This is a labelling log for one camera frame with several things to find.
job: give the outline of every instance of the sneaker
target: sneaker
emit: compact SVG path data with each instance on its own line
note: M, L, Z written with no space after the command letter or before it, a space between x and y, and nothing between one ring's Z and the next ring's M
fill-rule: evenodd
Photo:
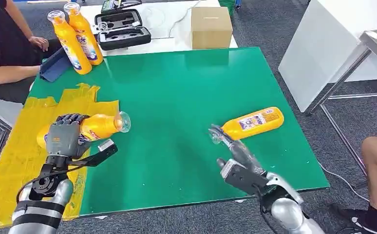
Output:
M365 210L343 209L338 204L331 204L329 208L334 214L352 224L355 229L359 230L362 234L377 234L377 230L372 229L365 224Z

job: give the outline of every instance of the green tabletop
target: green tabletop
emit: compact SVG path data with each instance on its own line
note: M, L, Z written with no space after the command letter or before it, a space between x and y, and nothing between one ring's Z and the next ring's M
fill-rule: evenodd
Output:
M259 48L106 57L84 76L37 79L30 96L59 101L81 82L101 87L97 101L120 100L132 128L112 136L115 155L88 169L80 215L245 197L221 178L216 158L230 151L207 129L270 106L284 124L243 142L295 189L329 186Z

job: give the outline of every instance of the black sock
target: black sock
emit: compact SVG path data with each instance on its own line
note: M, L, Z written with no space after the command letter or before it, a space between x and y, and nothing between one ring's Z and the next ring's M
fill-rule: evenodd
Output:
M365 223L369 228L377 230L377 209L369 205L365 216Z

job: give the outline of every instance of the orange bottle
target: orange bottle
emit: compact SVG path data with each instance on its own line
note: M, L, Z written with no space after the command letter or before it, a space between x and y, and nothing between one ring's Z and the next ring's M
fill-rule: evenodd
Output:
M126 133L131 128L131 120L127 113L121 111L115 116L96 114L81 123L78 144L111 137L117 132ZM46 148L49 126L44 126L37 135L37 142Z
M283 121L281 111L277 107L269 107L229 120L223 125L222 130L233 140L240 140L279 128Z
M90 23L81 15L79 9L80 6L76 2L69 2L64 5L64 11L70 17L70 25L75 30L76 39L82 50L92 65L99 65L102 63L101 50L91 31Z
M81 75L89 73L93 67L82 51L74 29L65 21L65 14L62 11L51 11L48 13L48 20L52 22L55 34L76 72Z

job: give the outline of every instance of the yellow bottle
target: yellow bottle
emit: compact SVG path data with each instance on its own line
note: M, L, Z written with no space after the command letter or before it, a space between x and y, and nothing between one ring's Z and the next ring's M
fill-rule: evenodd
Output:
M90 23L81 15L79 8L80 6L76 2L64 5L64 11L70 17L70 25L76 32L76 38L82 50L92 65L99 65L102 62L101 50L91 31Z
M37 135L37 142L44 149L46 148L49 127L44 126ZM78 144L109 138L117 132L126 133L130 128L130 117L123 111L115 116L96 114L82 121Z
M255 134L278 128L284 117L277 107L269 107L226 122L222 130L233 140L240 140Z
M48 20L52 22L55 34L76 72L81 75L89 73L93 67L76 40L74 29L65 21L65 14L62 11L51 11L48 13Z

